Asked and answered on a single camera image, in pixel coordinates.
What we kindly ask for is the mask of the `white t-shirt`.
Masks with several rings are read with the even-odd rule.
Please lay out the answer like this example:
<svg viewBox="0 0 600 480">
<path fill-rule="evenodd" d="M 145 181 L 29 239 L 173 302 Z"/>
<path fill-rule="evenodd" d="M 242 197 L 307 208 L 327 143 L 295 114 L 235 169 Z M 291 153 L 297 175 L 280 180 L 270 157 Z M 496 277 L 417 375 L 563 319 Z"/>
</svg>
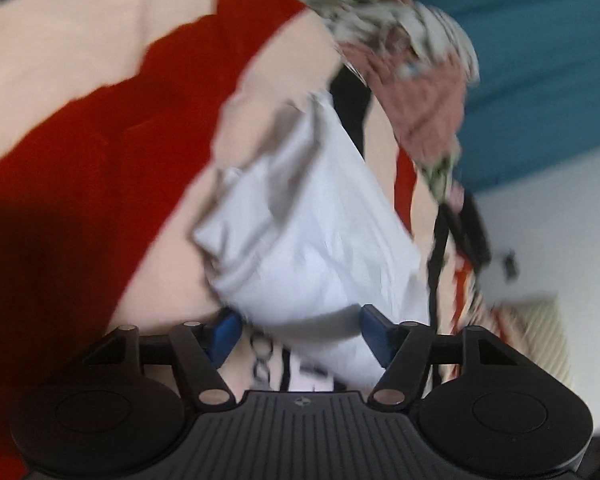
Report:
<svg viewBox="0 0 600 480">
<path fill-rule="evenodd" d="M 193 232 L 223 304 L 368 390 L 382 369 L 358 325 L 366 304 L 393 322 L 429 320 L 422 256 L 326 93 L 283 107 L 277 142 L 229 169 Z"/>
</svg>

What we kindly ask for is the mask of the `pink fluffy blanket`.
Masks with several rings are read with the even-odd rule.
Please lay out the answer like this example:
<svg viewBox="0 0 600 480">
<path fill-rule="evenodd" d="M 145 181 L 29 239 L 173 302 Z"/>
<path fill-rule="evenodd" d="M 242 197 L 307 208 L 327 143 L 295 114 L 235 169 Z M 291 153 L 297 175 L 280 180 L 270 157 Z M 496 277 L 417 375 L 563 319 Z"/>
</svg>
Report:
<svg viewBox="0 0 600 480">
<path fill-rule="evenodd" d="M 460 156 L 457 133 L 467 82 L 455 52 L 429 64 L 412 49 L 377 53 L 362 44 L 340 44 L 339 49 L 370 88 L 396 142 L 413 162 L 433 165 Z"/>
</svg>

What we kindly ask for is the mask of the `striped red black cream blanket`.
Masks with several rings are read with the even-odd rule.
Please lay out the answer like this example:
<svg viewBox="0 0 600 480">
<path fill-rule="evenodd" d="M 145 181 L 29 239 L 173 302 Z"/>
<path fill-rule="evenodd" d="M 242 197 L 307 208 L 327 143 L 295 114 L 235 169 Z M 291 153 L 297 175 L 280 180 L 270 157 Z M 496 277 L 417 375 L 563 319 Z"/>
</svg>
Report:
<svg viewBox="0 0 600 480">
<path fill-rule="evenodd" d="M 410 232 L 413 162 L 323 19 L 299 0 L 0 3 L 0 479 L 20 399 L 118 323 L 221 303 L 194 229 L 223 174 L 326 93 Z"/>
</svg>

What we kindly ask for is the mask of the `blue curtain right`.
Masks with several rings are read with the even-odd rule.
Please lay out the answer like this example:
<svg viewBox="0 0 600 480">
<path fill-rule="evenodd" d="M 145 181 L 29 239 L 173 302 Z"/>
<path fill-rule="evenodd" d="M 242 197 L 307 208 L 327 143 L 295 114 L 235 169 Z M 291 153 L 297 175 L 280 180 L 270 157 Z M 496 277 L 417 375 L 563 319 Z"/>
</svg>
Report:
<svg viewBox="0 0 600 480">
<path fill-rule="evenodd" d="M 422 0 L 476 49 L 457 179 L 485 191 L 600 148 L 600 0 Z"/>
</svg>

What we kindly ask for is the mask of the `beige grey garment on pile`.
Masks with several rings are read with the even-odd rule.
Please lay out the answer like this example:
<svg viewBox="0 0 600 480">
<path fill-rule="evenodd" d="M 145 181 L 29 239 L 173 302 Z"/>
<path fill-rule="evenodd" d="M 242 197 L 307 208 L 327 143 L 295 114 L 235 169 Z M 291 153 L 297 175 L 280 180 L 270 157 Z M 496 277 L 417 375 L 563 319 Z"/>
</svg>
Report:
<svg viewBox="0 0 600 480">
<path fill-rule="evenodd" d="M 339 47 L 370 49 L 378 58 L 413 61 L 399 64 L 398 74 L 415 77 L 455 54 L 468 84 L 480 80 L 477 52 L 460 24 L 435 6 L 417 0 L 302 0 L 325 22 Z"/>
</svg>

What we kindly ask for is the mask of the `wall socket with plug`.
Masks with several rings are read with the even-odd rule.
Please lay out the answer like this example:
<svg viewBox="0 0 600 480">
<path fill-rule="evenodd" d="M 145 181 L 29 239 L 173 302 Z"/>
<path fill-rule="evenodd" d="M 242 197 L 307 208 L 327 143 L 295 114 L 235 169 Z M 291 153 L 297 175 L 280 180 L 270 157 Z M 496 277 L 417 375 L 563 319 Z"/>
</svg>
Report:
<svg viewBox="0 0 600 480">
<path fill-rule="evenodd" d="M 519 264 L 516 252 L 513 249 L 509 249 L 507 252 L 501 254 L 501 264 L 506 283 L 514 282 L 519 278 Z"/>
</svg>

